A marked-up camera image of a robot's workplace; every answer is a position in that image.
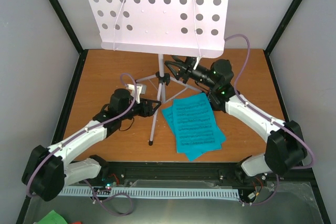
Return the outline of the white tripod music stand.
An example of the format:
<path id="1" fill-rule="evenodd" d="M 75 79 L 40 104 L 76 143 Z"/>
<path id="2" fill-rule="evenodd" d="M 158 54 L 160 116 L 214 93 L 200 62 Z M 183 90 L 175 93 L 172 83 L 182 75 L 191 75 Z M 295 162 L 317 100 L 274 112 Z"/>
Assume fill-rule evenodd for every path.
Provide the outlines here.
<path id="1" fill-rule="evenodd" d="M 88 0 L 107 50 L 218 58 L 229 0 Z"/>

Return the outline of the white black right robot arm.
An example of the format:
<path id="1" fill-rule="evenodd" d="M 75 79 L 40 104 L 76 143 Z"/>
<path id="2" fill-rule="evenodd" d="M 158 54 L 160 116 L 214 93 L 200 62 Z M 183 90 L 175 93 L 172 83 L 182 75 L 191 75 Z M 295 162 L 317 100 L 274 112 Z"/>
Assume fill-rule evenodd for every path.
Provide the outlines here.
<path id="1" fill-rule="evenodd" d="M 194 57 L 172 58 L 172 61 L 165 61 L 162 54 L 158 55 L 159 71 L 155 77 L 160 83 L 174 81 L 190 88 L 187 81 L 192 79 L 205 85 L 209 88 L 207 94 L 213 110 L 239 119 L 266 142 L 263 154 L 246 157 L 237 164 L 235 177 L 238 182 L 244 183 L 263 173 L 282 176 L 290 169 L 300 168 L 300 162 L 308 155 L 300 125 L 274 118 L 246 100 L 231 83 L 234 73 L 229 60 L 218 59 L 207 69 Z"/>

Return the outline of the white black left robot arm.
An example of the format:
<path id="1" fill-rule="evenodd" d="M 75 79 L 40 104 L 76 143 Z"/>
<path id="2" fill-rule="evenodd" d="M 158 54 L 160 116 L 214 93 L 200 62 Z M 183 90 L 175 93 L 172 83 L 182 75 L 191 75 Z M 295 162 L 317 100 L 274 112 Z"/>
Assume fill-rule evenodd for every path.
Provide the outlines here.
<path id="1" fill-rule="evenodd" d="M 22 176 L 27 195 L 50 201 L 64 187 L 82 180 L 106 182 L 109 170 L 104 159 L 91 155 L 75 162 L 75 158 L 118 131 L 122 121 L 153 116 L 160 106 L 160 101 L 141 98 L 127 89 L 116 89 L 110 102 L 78 132 L 49 147 L 38 145 L 32 150 Z"/>

